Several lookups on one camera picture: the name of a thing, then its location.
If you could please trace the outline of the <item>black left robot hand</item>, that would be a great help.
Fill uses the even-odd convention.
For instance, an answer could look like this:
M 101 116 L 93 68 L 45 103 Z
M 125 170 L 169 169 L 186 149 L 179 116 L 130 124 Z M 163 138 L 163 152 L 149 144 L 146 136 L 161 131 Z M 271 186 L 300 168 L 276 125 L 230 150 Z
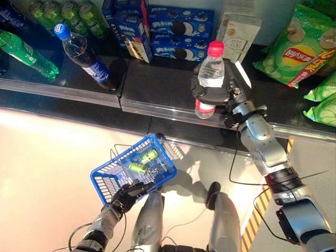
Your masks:
M 150 182 L 144 184 L 143 182 L 138 182 L 135 184 L 125 184 L 123 185 L 113 196 L 111 205 L 114 210 L 120 214 L 127 213 L 136 201 L 146 195 L 148 191 L 154 187 L 154 183 Z

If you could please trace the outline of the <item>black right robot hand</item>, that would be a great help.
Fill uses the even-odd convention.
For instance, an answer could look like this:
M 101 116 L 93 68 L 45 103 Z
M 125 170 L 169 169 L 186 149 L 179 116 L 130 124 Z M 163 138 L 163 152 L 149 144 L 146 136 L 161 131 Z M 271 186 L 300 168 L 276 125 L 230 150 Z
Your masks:
M 198 83 L 197 74 L 191 78 L 191 92 L 194 98 L 206 104 L 225 106 L 234 100 L 241 103 L 251 97 L 251 89 L 238 68 L 230 61 L 224 61 L 225 78 L 221 88 L 203 87 Z

